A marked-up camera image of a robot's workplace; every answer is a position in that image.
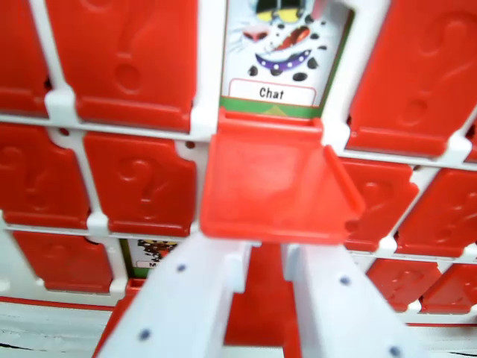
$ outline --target dalmatian cartoon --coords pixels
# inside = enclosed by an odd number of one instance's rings
[[[327,6],[317,12],[320,2]],[[228,8],[222,95],[235,97],[231,81],[259,81],[313,88],[309,105],[319,105],[349,10],[323,0],[229,0]]]

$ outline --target question mark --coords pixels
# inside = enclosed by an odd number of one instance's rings
[[[401,123],[418,124],[427,112],[427,101],[436,85],[472,66],[477,54],[476,38],[477,17],[469,13],[447,13],[426,27],[420,38],[420,51],[438,66],[423,73],[419,92],[398,117]]]
[[[462,291],[459,292],[455,290],[455,295],[457,297],[452,299],[451,305],[455,306],[456,304],[466,304],[466,302],[472,301],[477,293],[477,281],[468,280],[464,283]]]
[[[139,199],[139,214],[151,220],[157,217],[157,195],[168,186],[168,181],[160,177],[159,165],[147,158],[127,158],[119,162],[118,173],[122,180],[130,183],[143,183]]]
[[[123,92],[136,93],[141,87],[141,74],[132,64],[133,55],[131,50],[134,40],[151,21],[154,0],[126,0],[124,3],[126,17],[119,36],[117,54],[121,63],[116,67],[115,77],[119,88]]]
[[[385,181],[369,181],[357,187],[366,203],[367,213],[380,209],[394,196],[393,187]],[[359,219],[349,220],[345,223],[345,228],[350,233],[351,239],[356,238],[359,232]]]
[[[19,147],[7,145],[0,149],[0,170],[21,173],[25,183],[26,204],[36,211],[44,211],[47,203],[39,191],[40,180],[45,171],[38,172],[31,164],[27,154]]]
[[[397,283],[398,286],[394,288],[392,292],[389,293],[387,299],[389,301],[396,298],[396,295],[402,291],[406,286],[419,283],[424,278],[424,274],[420,271],[401,271],[396,277],[391,281],[392,283]]]
[[[452,208],[447,214],[447,218],[451,219],[448,223],[443,223],[445,227],[437,234],[435,243],[444,244],[454,242],[455,238],[467,238],[469,244],[475,241],[473,235],[470,237],[469,232],[473,233],[473,228],[477,225],[477,192],[467,193],[463,200]]]

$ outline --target purple spotted collar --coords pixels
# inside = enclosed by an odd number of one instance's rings
[[[299,54],[293,54],[287,60],[281,62],[273,62],[266,60],[258,54],[255,54],[256,60],[267,69],[275,69],[280,71],[286,71],[288,69],[294,69],[301,63],[305,62],[308,56],[312,53],[312,50],[305,50]]]

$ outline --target white surface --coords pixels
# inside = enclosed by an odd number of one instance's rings
[[[282,253],[303,358],[426,357],[343,246],[287,245]]]
[[[188,140],[208,142],[217,131],[227,3],[199,0],[198,4],[197,89]]]
[[[401,321],[412,324],[477,324],[477,304],[472,307],[469,313],[464,315],[436,315],[417,313],[418,310],[410,309],[416,303],[419,304],[419,301],[411,303],[408,306],[408,311],[397,314]]]
[[[245,241],[191,235],[152,271],[99,357],[219,357],[250,249]]]
[[[0,357],[90,358],[109,317],[107,311],[0,303],[0,343],[32,350],[0,348]],[[477,327],[409,327],[409,330],[432,352],[432,358],[444,358],[444,352],[477,354]],[[226,358],[282,357],[279,348],[226,347],[223,353]]]

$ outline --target white plastic grid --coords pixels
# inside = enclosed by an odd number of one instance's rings
[[[368,270],[376,258],[388,258],[396,260],[419,260],[438,263],[440,268],[449,268],[453,263],[477,263],[477,245],[469,245],[458,258],[430,257],[420,255],[395,254],[397,244],[394,234],[400,223],[405,219],[412,207],[417,203],[427,186],[432,182],[439,168],[454,168],[469,171],[477,170],[477,163],[464,162],[471,150],[471,143],[465,138],[465,133],[477,116],[477,105],[470,113],[465,124],[457,130],[449,139],[446,152],[439,158],[429,159],[422,157],[406,157],[394,154],[372,153],[365,151],[350,151],[345,148],[349,139],[350,129],[346,124],[351,101],[358,87],[367,59],[373,49],[379,34],[382,22],[385,18],[389,0],[340,0],[356,13],[350,34],[341,56],[341,62],[335,74],[335,80],[329,92],[322,120],[325,127],[323,144],[330,144],[341,157],[351,157],[363,160],[378,160],[392,163],[407,163],[411,166],[423,166],[415,171],[411,182],[419,187],[419,195],[414,199],[409,208],[397,222],[393,230],[379,243],[379,249],[374,252],[354,251],[353,255],[360,267]],[[199,31],[198,31],[198,91],[194,100],[194,108],[191,114],[191,131],[189,134],[180,134],[167,131],[159,131],[146,128],[131,128],[118,125],[103,125],[83,122],[78,118],[75,110],[75,94],[66,83],[60,59],[57,55],[51,26],[48,19],[48,11],[44,0],[30,0],[35,25],[40,37],[53,90],[45,98],[48,110],[48,119],[27,116],[0,115],[0,122],[13,122],[25,125],[43,125],[48,128],[51,140],[63,148],[70,148],[76,153],[80,170],[89,196],[91,215],[87,220],[87,230],[33,227],[28,225],[5,224],[1,222],[2,231],[0,236],[5,241],[6,250],[2,253],[10,258],[11,267],[19,266],[18,272],[30,272],[31,279],[25,280],[20,288],[16,283],[18,275],[4,266],[0,272],[8,272],[7,277],[0,278],[1,295],[10,297],[45,299],[47,301],[72,302],[84,304],[113,305],[124,294],[127,275],[119,247],[118,238],[122,239],[155,239],[171,240],[170,236],[142,235],[134,233],[111,233],[107,228],[107,217],[101,211],[101,204],[92,179],[91,170],[83,147],[83,135],[87,131],[97,131],[115,134],[128,134],[133,136],[149,136],[156,138],[175,139],[177,153],[184,159],[194,160],[198,168],[198,188],[203,186],[205,177],[206,161],[208,154],[208,141],[216,131],[218,119],[218,99],[220,94],[221,68],[223,57],[223,41],[225,27],[226,2],[221,0],[199,1]],[[67,128],[68,137],[64,137],[57,129]],[[196,146],[189,149],[185,141],[194,141]],[[200,190],[197,200],[197,209],[200,204]],[[198,229],[198,221],[191,227],[191,233]],[[9,231],[32,231],[43,233],[61,233],[66,235],[88,236],[90,240],[99,242],[107,248],[107,254],[113,267],[115,280],[111,285],[111,295],[85,295],[77,293],[48,292],[41,284],[41,280],[32,275],[31,270],[22,268],[25,260],[12,241]],[[181,241],[183,238],[172,238]],[[464,316],[475,316],[476,307],[469,315],[419,315],[434,317],[429,321],[415,321],[412,315],[420,310],[419,303],[409,306],[406,313],[401,314],[409,322],[415,323],[462,323]]]

